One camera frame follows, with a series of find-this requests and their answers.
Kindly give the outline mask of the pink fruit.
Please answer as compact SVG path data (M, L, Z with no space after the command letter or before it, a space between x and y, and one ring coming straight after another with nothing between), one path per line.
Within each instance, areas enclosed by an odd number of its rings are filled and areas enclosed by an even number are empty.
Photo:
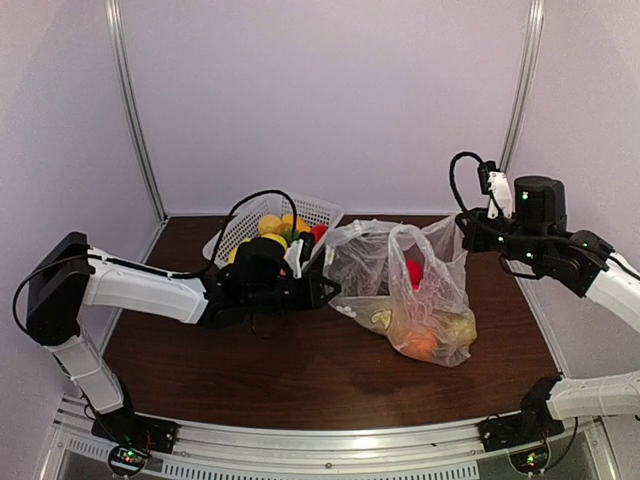
M410 259L405 260L405 265L412 288L418 290L424 278L423 266L419 262Z

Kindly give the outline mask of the clear printed plastic bag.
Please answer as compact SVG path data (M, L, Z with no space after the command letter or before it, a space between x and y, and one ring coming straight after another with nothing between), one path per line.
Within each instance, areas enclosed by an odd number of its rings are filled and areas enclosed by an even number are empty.
M423 266L418 290L411 286L406 259ZM443 320L451 314L474 315L466 292L466 259L452 216L426 227L355 220L328 233L323 274L342 287L330 302L335 311L385 337L400 354L411 332L432 332L439 346L428 363L456 367L469 359L472 344L457 348L444 343Z

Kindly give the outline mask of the orange fruit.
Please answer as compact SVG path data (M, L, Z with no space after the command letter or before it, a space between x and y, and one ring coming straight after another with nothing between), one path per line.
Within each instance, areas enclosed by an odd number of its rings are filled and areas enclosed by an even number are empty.
M439 340L432 332L411 332L400 352L415 360L431 362L438 346Z

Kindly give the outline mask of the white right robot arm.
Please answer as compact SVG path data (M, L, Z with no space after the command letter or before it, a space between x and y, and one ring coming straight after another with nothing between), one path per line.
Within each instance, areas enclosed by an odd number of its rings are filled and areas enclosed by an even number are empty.
M500 171L479 176L487 206L463 206L456 223L470 252L492 251L528 267L531 280L553 279L577 298L639 329L639 272L605 239L567 227L565 188L545 176L509 181ZM519 440L535 440L551 420L639 415L639 372L538 381L513 419Z

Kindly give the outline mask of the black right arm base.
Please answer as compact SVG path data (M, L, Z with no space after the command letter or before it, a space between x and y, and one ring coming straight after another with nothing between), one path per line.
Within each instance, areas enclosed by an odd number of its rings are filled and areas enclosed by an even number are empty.
M479 422L484 452L506 450L517 473L543 474L552 463L550 439L565 431L564 423L552 418L546 404L559 381L559 376L538 380L521 400L517 413L492 414Z

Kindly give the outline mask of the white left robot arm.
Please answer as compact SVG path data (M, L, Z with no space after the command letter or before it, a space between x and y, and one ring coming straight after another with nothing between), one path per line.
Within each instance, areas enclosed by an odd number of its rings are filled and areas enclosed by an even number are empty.
M86 395L106 429L123 444L144 433L128 410L125 388L87 339L79 321L84 306L107 306L176 320L189 326L223 329L262 313L317 310L341 291L338 283L302 264L313 238L305 234L290 247L258 238L240 246L234 261L214 273L172 272L91 247L72 232L25 278L26 318L18 323L48 349Z

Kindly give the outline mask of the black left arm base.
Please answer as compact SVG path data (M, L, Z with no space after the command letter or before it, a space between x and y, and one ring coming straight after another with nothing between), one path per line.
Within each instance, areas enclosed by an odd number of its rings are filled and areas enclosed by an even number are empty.
M125 383L117 378L123 405L109 413L100 413L88 402L93 414L91 433L114 443L107 455L107 466L118 479L138 475L152 454L171 454L176 442L175 421L137 414Z

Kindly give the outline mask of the red fruit in basket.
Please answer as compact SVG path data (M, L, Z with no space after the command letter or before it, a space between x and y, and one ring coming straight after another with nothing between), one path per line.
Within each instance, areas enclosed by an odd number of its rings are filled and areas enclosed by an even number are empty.
M316 243L320 242L327 230L328 226L325 224L317 224L311 228L311 233L313 234Z

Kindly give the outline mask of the yellow fruit in basket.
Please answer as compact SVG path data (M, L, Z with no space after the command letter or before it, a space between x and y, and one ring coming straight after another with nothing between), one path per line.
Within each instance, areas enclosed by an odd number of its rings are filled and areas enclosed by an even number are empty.
M287 240L283 236L281 236L281 235L279 235L277 233L273 233L273 232L265 233L265 234L262 235L262 238L263 239L268 239L268 240L273 240L273 241L277 242L285 250L287 250L288 247L289 247L289 244L288 244Z

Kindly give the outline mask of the orange-yellow fruit in basket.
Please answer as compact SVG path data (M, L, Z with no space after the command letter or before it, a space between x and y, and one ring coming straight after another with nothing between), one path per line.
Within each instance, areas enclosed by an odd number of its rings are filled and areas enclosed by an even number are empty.
M281 218L281 226L279 227L280 233L291 233L293 230L297 232L310 232L311 227L300 216L293 218L292 214L286 214Z

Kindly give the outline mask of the yellow lemon in basket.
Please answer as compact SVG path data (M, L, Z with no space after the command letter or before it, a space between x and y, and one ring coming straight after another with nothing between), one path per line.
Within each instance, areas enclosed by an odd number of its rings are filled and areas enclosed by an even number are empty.
M258 233L262 236L265 233L278 233L282 225L282 220L276 215L265 215L258 222Z

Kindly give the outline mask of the white perforated plastic basket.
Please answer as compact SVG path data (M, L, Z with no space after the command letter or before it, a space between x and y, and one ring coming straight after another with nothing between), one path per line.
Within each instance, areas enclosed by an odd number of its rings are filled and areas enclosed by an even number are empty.
M321 253L344 211L326 200L269 190L241 201L202 256L238 281L298 281Z

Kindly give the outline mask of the right aluminium corner post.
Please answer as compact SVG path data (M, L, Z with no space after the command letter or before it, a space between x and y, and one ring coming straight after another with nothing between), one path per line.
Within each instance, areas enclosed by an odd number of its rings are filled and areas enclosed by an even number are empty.
M500 168L508 172L513 165L524 125L526 107L533 88L545 19L545 1L531 0L524 32L518 79L510 119L501 151Z

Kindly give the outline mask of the aluminium corner post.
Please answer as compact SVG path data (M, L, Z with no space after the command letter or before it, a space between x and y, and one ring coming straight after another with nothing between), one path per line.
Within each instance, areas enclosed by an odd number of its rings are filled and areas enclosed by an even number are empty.
M121 2L117 0L106 0L104 5L107 17L107 27L114 53L116 74L123 100L125 119L129 128L142 181L157 221L164 222L167 220L168 215L161 198L160 189L149 156L149 150L136 101L122 21Z
M545 19L545 1L531 0L524 32L518 79L510 119L501 151L500 168L508 172L513 165L524 125L526 107L533 88Z

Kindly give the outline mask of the left aluminium corner post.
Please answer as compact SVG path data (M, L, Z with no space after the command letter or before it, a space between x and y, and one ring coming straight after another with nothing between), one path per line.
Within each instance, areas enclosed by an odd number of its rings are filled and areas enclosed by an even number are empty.
M129 128L142 181L157 221L164 222L167 220L168 215L161 198L160 189L149 156L149 150L136 101L122 21L121 2L117 0L106 0L104 5L107 17L107 27L114 53L116 74L123 100L125 119Z

